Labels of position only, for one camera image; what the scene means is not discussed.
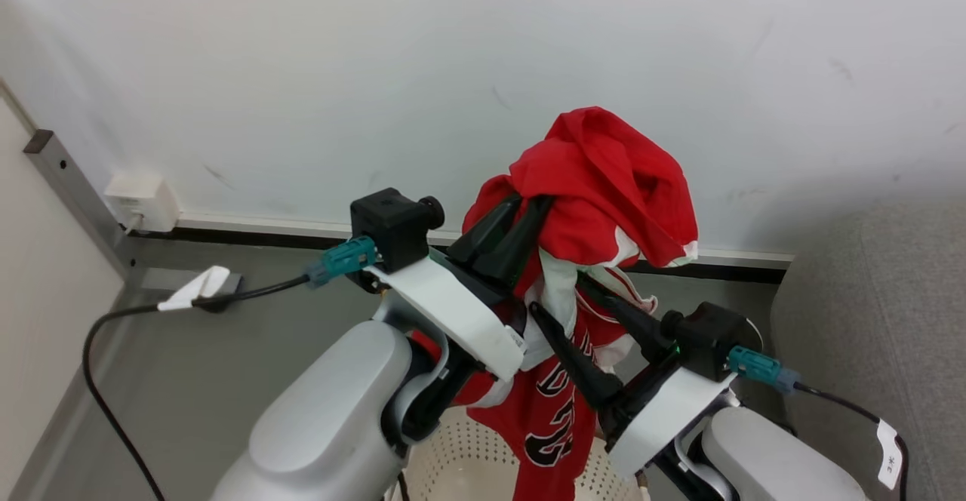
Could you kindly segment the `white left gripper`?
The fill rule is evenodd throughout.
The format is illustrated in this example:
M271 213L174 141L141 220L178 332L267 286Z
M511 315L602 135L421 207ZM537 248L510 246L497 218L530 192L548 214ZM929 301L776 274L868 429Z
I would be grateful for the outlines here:
M448 247L453 263L472 265L483 278L507 288L518 281L537 247L555 198L538 195L516 220L522 198L501 199ZM463 351L504 382L513 380L524 360L524 340L510 333L492 309L483 304L444 264L421 258L393 273L377 265L365 268L415 308Z

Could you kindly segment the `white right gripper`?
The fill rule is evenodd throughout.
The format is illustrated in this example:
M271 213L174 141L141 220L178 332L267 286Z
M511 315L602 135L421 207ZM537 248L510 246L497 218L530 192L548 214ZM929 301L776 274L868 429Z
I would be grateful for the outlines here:
M597 411L611 470L622 479L631 479L686 435L737 377L725 373L721 380L710 380L684 367L678 346L662 334L653 315L656 305L654 298L641 298L625 275L577 276L577 319L595 362L617 364L635 346L649 364L627 384L597 368L544 306L536 301L528 306L575 388Z

